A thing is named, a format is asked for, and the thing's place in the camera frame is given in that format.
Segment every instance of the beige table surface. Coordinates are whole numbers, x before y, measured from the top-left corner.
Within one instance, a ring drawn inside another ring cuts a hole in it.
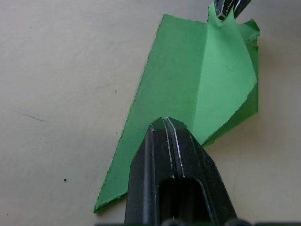
[[[94,202],[164,13],[210,0],[0,0],[0,225],[122,222]],[[241,218],[301,220],[301,1],[253,0],[260,112],[207,148]]]

